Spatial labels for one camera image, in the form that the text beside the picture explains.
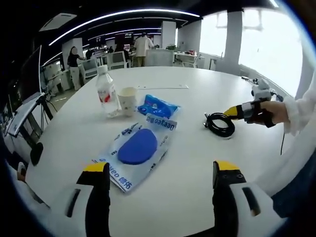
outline office chair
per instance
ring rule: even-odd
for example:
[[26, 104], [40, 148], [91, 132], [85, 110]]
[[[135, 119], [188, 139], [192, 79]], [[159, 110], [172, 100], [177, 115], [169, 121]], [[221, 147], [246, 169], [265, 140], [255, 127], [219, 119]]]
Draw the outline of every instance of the office chair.
[[98, 75], [97, 71], [97, 61], [95, 58], [85, 60], [82, 62], [84, 73], [85, 73], [85, 79], [92, 78], [96, 75]]
[[127, 68], [127, 62], [123, 51], [109, 53], [108, 68], [109, 70]]
[[192, 62], [186, 62], [186, 61], [182, 61], [182, 67], [185, 67], [185, 64], [188, 64], [188, 65], [192, 65], [194, 68], [198, 68], [197, 66], [197, 62], [198, 62], [198, 59], [200, 58], [201, 54], [199, 53], [196, 58], [194, 59], [194, 61]]

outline window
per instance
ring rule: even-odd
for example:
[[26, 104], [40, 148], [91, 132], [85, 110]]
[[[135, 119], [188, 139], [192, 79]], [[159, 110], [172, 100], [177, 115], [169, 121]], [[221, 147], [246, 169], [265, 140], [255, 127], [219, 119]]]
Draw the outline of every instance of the window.
[[293, 21], [281, 12], [267, 9], [245, 9], [242, 21], [239, 63], [256, 70], [295, 96], [303, 54]]
[[258, 27], [260, 25], [259, 11], [248, 9], [242, 15], [242, 25], [244, 27]]
[[205, 16], [201, 23], [200, 52], [225, 55], [227, 37], [227, 12]]
[[174, 39], [174, 44], [176, 45], [176, 47], [178, 46], [178, 32], [179, 32], [179, 29], [176, 28], [176, 36], [175, 36], [175, 39]]

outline blue plastic package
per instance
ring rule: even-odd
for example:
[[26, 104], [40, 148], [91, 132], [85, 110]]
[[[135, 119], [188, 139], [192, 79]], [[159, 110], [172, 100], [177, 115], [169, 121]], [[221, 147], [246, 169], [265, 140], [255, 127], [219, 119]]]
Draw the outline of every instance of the blue plastic package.
[[152, 95], [145, 96], [145, 102], [143, 105], [138, 106], [138, 111], [143, 114], [152, 114], [161, 118], [170, 118], [177, 110], [179, 106], [169, 104], [163, 100], [160, 100]]

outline paper cup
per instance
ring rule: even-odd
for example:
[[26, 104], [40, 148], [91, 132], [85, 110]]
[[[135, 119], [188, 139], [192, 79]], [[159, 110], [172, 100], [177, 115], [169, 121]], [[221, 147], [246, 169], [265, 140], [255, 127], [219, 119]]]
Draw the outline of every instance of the paper cup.
[[118, 100], [122, 107], [122, 113], [125, 116], [133, 116], [136, 112], [137, 101], [136, 101], [137, 89], [134, 87], [126, 87], [118, 94]]

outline white pillar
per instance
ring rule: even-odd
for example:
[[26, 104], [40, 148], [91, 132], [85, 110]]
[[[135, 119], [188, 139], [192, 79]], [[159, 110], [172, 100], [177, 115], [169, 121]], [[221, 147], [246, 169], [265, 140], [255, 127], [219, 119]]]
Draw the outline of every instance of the white pillar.
[[154, 35], [154, 45], [159, 45], [159, 48], [161, 48], [161, 35]]
[[216, 64], [216, 70], [239, 76], [240, 66], [238, 62], [242, 37], [242, 12], [228, 12], [227, 16], [225, 56], [222, 62]]
[[175, 44], [176, 41], [176, 23], [173, 21], [163, 21], [161, 25], [161, 45], [166, 48]]
[[63, 60], [64, 60], [65, 69], [68, 68], [67, 59], [68, 59], [68, 56], [70, 54], [70, 50], [73, 46], [75, 46], [78, 49], [78, 55], [80, 57], [83, 57], [82, 38], [74, 38], [74, 39], [71, 39], [70, 41], [64, 43], [62, 45], [62, 51], [63, 51]]
[[195, 50], [199, 52], [201, 23], [202, 21], [195, 21], [179, 29], [178, 47], [181, 51]]

